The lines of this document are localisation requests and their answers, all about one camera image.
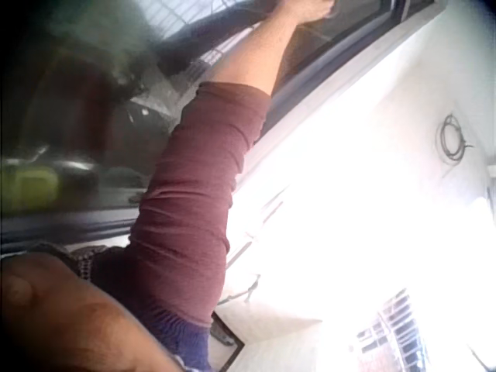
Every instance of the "maroon shirt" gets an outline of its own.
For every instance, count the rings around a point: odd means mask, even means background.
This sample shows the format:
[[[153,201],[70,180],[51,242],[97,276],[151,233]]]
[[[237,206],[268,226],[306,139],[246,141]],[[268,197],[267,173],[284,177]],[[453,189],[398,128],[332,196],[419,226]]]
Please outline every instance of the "maroon shirt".
[[[176,322],[171,316],[208,331],[224,285],[235,178],[269,104],[250,86],[203,83],[158,161],[129,246],[94,263],[92,281],[169,349],[167,337],[181,335],[157,327]]]

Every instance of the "maroon sleeve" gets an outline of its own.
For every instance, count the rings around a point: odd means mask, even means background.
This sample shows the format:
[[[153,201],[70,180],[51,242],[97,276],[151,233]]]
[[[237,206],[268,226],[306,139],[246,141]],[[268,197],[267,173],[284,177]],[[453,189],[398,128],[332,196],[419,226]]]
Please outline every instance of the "maroon sleeve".
[[[260,135],[269,95],[204,83],[183,110],[132,228],[133,290],[206,326],[226,271],[228,210],[243,157]]]

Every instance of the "hand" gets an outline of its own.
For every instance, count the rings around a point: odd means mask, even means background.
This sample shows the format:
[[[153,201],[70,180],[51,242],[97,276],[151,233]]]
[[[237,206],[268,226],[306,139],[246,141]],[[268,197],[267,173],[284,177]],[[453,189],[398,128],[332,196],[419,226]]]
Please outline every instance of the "hand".
[[[334,0],[281,0],[274,13],[291,17],[298,25],[329,15]]]
[[[57,258],[14,257],[0,274],[3,324],[41,370],[179,371],[120,304]]]

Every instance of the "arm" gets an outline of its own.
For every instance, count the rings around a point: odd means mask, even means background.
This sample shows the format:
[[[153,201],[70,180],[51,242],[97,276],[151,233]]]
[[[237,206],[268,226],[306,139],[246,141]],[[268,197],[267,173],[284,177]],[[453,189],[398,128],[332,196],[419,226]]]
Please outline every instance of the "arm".
[[[166,309],[209,325],[224,284],[236,175],[260,135],[291,34],[300,22],[327,13],[329,5],[286,0],[184,108],[142,200],[129,247],[94,274],[95,283],[135,314]],[[302,11],[307,8],[312,12]]]
[[[333,3],[331,0],[282,0],[272,16],[220,62],[212,81],[250,85],[270,95],[296,26],[328,15]]]

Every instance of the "cable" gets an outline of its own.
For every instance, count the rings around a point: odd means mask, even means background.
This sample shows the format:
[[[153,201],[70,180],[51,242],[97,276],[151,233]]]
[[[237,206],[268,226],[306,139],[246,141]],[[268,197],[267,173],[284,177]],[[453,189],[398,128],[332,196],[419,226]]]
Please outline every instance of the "cable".
[[[446,144],[446,130],[448,128],[452,128],[457,136],[458,136],[458,147],[455,151],[451,151]],[[446,119],[444,119],[444,123],[441,125],[441,129],[439,131],[439,141],[441,144],[441,149],[443,150],[444,155],[454,162],[454,165],[458,165],[465,155],[465,149],[467,147],[473,147],[467,144],[465,141],[465,137],[463,137],[462,128],[458,123],[458,119],[456,119],[453,114],[449,114]]]

